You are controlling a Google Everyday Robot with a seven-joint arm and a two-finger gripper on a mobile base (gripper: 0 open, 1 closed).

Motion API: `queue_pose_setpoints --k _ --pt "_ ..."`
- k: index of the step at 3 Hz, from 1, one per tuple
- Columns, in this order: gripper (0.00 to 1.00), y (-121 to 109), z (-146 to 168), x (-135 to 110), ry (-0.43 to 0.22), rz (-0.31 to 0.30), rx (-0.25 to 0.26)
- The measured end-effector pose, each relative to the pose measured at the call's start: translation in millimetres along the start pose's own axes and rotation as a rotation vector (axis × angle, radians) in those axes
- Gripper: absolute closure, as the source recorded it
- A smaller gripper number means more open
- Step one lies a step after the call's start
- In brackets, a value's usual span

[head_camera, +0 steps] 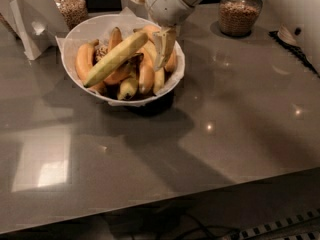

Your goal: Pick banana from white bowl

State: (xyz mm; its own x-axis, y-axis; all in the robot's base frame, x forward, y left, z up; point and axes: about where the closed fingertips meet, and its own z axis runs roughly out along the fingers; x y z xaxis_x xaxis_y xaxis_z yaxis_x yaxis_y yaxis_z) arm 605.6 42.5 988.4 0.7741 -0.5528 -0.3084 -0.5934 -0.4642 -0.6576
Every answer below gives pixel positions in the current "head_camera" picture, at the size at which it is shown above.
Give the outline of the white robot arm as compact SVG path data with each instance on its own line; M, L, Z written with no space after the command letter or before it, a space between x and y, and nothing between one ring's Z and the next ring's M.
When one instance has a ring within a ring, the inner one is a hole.
M203 0L130 0L145 7L162 27L182 24ZM316 70L320 70L320 0L265 0L279 22L295 38Z

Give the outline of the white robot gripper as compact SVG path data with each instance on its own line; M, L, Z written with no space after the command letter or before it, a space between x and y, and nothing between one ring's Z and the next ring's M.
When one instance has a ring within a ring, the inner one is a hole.
M155 70L164 67L174 49L176 28L192 12L193 6L187 0L129 0L135 4L144 4L151 19L162 27L153 33L156 48Z

